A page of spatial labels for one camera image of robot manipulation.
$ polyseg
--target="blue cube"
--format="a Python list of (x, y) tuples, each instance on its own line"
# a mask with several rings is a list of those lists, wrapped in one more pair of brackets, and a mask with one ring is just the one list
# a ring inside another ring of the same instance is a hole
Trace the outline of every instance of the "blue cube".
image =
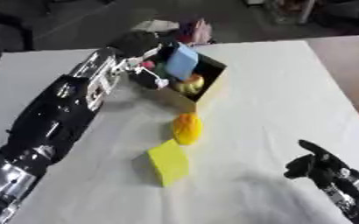
[(165, 70), (184, 81), (190, 77), (199, 62), (199, 55), (192, 48), (179, 43), (179, 47), (167, 61)]

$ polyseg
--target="yellow sponge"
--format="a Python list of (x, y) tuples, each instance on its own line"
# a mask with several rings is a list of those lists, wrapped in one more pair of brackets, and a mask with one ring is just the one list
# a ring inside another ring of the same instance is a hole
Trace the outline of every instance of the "yellow sponge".
[(163, 186), (169, 186), (189, 173), (187, 156), (175, 140), (169, 140), (148, 150)]

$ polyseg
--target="floor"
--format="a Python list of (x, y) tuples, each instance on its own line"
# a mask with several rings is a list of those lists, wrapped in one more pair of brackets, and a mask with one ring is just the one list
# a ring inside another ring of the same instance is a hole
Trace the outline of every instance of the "floor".
[[(53, 4), (50, 15), (44, 14), (37, 0), (0, 0), (0, 10), (19, 15), (32, 25), (38, 50), (105, 46), (133, 25), (152, 18), (205, 18), (213, 26), (215, 39), (225, 43), (337, 35), (316, 24), (276, 25), (263, 7), (248, 8), (242, 0), (116, 0), (109, 4), (79, 0)], [(18, 34), (0, 26), (1, 48), (19, 50)]]

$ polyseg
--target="pink object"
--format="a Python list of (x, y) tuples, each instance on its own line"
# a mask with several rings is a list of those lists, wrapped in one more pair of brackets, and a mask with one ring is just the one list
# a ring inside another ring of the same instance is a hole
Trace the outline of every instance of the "pink object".
[(151, 60), (147, 60), (141, 63), (142, 67), (145, 67), (147, 69), (153, 69), (155, 67), (155, 63), (153, 63), (153, 61)]

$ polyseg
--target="white table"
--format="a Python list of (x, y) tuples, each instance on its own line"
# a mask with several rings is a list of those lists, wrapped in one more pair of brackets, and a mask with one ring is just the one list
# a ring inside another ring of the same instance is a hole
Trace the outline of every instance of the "white table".
[[(0, 145), (30, 100), (89, 52), (1, 58)], [(11, 224), (349, 223), (310, 180), (282, 176), (287, 162), (306, 154), (300, 138), (359, 170), (359, 115), (306, 42), (200, 52), (228, 69), (224, 91), (200, 114), (202, 138), (186, 147), (189, 177), (169, 188), (153, 181), (140, 155), (165, 140), (174, 113), (124, 83)]]

